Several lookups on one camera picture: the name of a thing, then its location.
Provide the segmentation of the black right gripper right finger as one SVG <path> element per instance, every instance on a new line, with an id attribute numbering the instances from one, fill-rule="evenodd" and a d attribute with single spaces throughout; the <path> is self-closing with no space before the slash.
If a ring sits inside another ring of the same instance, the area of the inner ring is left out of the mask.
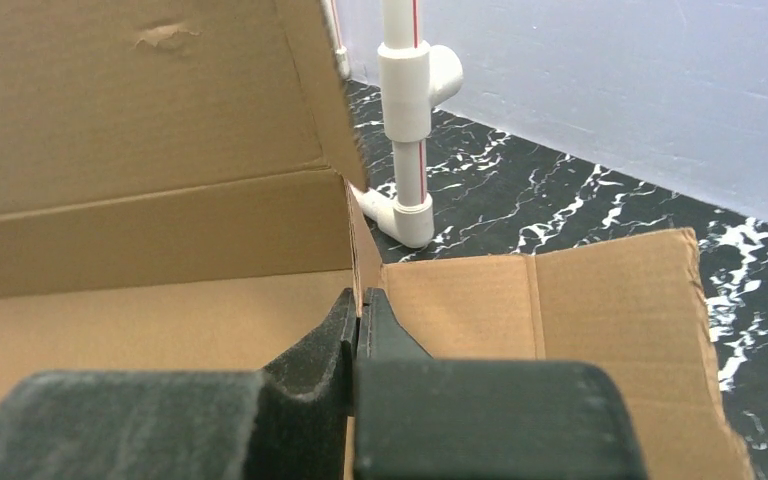
<path id="1" fill-rule="evenodd" d="M 358 479 L 645 479 L 619 389 L 578 361 L 435 358 L 365 292 L 354 361 Z"/>

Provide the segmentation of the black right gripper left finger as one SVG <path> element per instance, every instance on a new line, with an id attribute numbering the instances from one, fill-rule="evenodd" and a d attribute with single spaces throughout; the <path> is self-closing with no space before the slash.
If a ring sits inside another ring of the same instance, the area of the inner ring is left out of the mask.
<path id="1" fill-rule="evenodd" d="M 339 479 L 355 307 L 257 370 L 29 376 L 0 402 L 0 479 Z"/>

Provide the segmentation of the brown cardboard box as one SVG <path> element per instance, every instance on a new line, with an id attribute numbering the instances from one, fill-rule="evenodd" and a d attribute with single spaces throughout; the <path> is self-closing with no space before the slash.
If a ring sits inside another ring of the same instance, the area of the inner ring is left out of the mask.
<path id="1" fill-rule="evenodd" d="M 250 371 L 351 290 L 431 356 L 578 361 L 645 479 L 750 479 L 690 229 L 385 264 L 316 1 L 0 1 L 0 402 L 50 370 Z"/>

